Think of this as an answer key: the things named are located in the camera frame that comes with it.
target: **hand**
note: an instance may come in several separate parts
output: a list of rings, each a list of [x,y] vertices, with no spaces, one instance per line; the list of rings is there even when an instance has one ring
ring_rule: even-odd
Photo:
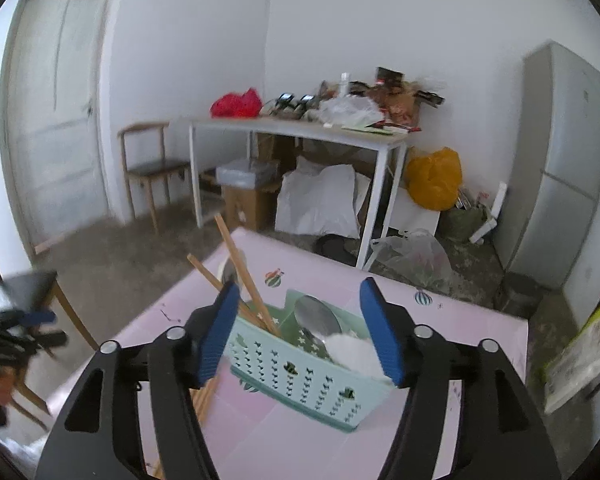
[[[16,371],[11,367],[0,367],[0,405],[6,406],[13,399]]]

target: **chair seat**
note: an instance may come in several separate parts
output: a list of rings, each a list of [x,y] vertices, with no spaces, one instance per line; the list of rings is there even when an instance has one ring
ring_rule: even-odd
[[[34,270],[5,278],[0,285],[0,312],[12,308],[24,312],[41,310],[57,276],[54,270]]]
[[[178,170],[186,170],[189,167],[188,160],[178,160],[177,158],[167,158],[165,161],[155,160],[138,164],[126,170],[129,176],[138,178],[149,178],[152,176],[161,176],[165,173],[174,173]]]

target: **pink tablecloth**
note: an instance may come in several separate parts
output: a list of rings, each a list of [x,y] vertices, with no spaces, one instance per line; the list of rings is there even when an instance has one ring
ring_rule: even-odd
[[[263,300],[284,305],[288,288],[301,290],[361,316],[358,287],[368,272],[239,229],[235,243]],[[226,258],[221,246],[205,261],[215,272]],[[477,344],[492,338],[525,377],[526,321],[437,294],[417,294],[412,286],[375,276],[388,301],[405,306],[416,323],[432,326],[449,340]],[[130,323],[116,338],[122,346],[149,342],[175,324],[184,323],[200,306],[211,304],[216,290],[194,271]],[[76,374],[49,400],[58,413]],[[222,480],[363,480],[375,479],[395,434],[405,390],[395,390],[353,433],[342,433],[264,396],[244,390],[222,362],[216,398],[203,428],[211,457]],[[458,432],[461,383],[449,384],[445,431],[435,478],[447,474]],[[148,389],[139,397],[142,444],[146,462],[157,463]]]

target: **tabletop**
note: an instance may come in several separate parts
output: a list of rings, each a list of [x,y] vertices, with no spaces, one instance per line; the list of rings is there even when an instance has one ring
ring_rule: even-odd
[[[286,292],[292,288],[361,316],[359,286],[373,276],[385,298],[405,306],[417,324],[428,324],[445,338],[465,344],[476,345],[487,337],[498,341],[525,378],[527,323],[523,319],[417,290],[241,228],[232,237],[246,254],[266,303],[284,305]],[[206,259],[205,266],[215,272],[227,256],[223,245]],[[206,279],[193,271],[116,339],[122,346],[149,342],[169,327],[186,322],[194,309],[213,303],[216,294]],[[57,415],[78,375],[79,371],[49,399],[52,413]],[[241,384],[223,360],[203,433],[222,480],[372,480],[378,477],[389,451],[406,395],[406,390],[394,390],[357,430],[343,433]],[[448,474],[452,466],[460,398],[460,381],[451,381],[434,478]],[[148,388],[139,394],[139,412],[145,460],[155,466],[158,456]]]
[[[225,130],[247,130],[265,134],[278,134],[303,139],[326,140],[348,146],[357,146],[370,150],[395,148],[408,141],[408,134],[391,133],[389,135],[372,134],[347,130],[339,126],[325,128],[318,123],[306,121],[285,121],[268,117],[254,119],[210,119],[191,118],[194,125],[205,128],[222,128]]]

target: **silver refrigerator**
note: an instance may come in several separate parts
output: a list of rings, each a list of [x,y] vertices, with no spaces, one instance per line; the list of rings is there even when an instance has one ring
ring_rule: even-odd
[[[494,232],[502,266],[561,288],[600,195],[600,72],[551,42],[525,59],[518,146]]]

